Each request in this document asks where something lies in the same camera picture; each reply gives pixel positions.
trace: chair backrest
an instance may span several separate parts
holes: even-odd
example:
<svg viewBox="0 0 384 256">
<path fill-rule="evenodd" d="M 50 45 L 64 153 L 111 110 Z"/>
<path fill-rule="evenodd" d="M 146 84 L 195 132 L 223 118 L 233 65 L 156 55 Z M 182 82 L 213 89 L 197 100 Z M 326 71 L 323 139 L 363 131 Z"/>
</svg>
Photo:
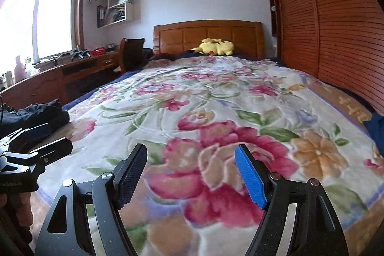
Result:
<svg viewBox="0 0 384 256">
<path fill-rule="evenodd" d="M 133 70 L 141 65 L 143 60 L 143 46 L 145 38 L 126 39 L 123 38 L 119 48 L 119 63 L 121 72 Z"/>
</svg>

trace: metal screw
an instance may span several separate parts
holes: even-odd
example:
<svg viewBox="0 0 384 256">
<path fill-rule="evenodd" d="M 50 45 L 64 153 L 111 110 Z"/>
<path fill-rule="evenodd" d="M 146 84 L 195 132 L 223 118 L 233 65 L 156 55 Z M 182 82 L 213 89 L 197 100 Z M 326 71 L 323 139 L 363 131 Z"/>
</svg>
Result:
<svg viewBox="0 0 384 256">
<path fill-rule="evenodd" d="M 64 187 L 69 187 L 72 184 L 73 180 L 72 179 L 66 179 L 63 182 Z"/>
<path fill-rule="evenodd" d="M 273 172 L 270 174 L 273 180 L 279 180 L 282 176 L 279 173 Z"/>
<path fill-rule="evenodd" d="M 320 181 L 318 181 L 316 178 L 311 178 L 310 183 L 313 186 L 318 186 L 320 184 Z"/>
<path fill-rule="evenodd" d="M 104 180 L 108 180 L 110 179 L 110 177 L 112 177 L 112 173 L 109 173 L 109 172 L 106 172 L 101 175 L 101 179 L 104 179 Z"/>
</svg>

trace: closet door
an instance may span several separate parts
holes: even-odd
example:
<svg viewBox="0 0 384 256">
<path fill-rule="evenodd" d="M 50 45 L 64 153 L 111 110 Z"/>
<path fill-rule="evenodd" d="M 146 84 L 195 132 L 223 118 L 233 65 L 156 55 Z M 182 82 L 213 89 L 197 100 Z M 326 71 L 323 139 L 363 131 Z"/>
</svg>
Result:
<svg viewBox="0 0 384 256">
<path fill-rule="evenodd" d="M 318 78 L 384 112 L 384 13 L 376 0 L 316 0 Z"/>
<path fill-rule="evenodd" d="M 317 76 L 318 18 L 315 0 L 280 1 L 280 48 L 288 67 Z"/>
</svg>

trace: red basket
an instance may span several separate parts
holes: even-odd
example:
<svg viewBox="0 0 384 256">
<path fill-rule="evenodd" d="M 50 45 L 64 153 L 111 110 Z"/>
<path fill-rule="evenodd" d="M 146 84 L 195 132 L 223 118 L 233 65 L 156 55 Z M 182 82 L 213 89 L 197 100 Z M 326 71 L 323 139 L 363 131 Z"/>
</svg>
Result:
<svg viewBox="0 0 384 256">
<path fill-rule="evenodd" d="M 105 54 L 105 47 L 96 48 L 94 50 L 91 50 L 90 53 L 94 57 L 97 55 L 103 55 Z"/>
</svg>

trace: blanket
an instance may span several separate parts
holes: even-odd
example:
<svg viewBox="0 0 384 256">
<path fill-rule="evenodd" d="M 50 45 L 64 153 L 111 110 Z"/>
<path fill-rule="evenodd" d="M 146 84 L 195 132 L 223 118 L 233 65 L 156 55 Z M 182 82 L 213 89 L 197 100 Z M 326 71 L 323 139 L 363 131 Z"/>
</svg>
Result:
<svg viewBox="0 0 384 256">
<path fill-rule="evenodd" d="M 247 145 L 286 179 L 319 179 L 357 255 L 384 216 L 384 166 L 362 121 L 371 113 L 343 92 L 270 60 L 195 57 L 153 60 L 73 107 L 65 136 L 73 152 L 47 167 L 32 197 L 33 235 L 61 183 L 95 179 L 137 143 L 148 163 L 120 216 L 137 253 L 244 255 L 263 211 L 234 162 Z M 92 205 L 97 254 L 103 255 Z M 292 227 L 294 209 L 286 227 Z M 284 233 L 280 255 L 290 234 Z"/>
</svg>

